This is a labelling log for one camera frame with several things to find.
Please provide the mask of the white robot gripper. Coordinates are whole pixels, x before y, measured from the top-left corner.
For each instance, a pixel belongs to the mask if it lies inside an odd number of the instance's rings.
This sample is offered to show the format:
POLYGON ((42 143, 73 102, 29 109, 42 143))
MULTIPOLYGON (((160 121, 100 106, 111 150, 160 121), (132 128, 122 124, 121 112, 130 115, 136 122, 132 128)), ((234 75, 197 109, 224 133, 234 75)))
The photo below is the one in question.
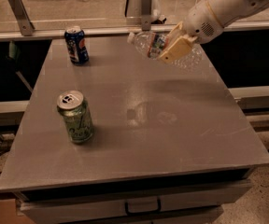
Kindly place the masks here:
POLYGON ((195 43, 205 44, 223 33, 223 26, 218 21, 207 0, 202 0, 180 21, 167 35, 169 45, 158 57, 164 63, 172 63, 188 55, 195 43))

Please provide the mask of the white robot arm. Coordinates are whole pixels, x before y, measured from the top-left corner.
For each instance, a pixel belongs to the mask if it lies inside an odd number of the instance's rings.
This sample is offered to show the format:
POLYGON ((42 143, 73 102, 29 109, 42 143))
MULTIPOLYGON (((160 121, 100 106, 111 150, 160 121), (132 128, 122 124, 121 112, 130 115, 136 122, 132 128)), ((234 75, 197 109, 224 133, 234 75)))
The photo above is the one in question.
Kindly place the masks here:
POLYGON ((194 44, 205 44, 237 20, 269 8, 269 0, 201 0, 167 35, 158 59, 172 63, 191 53, 194 44))

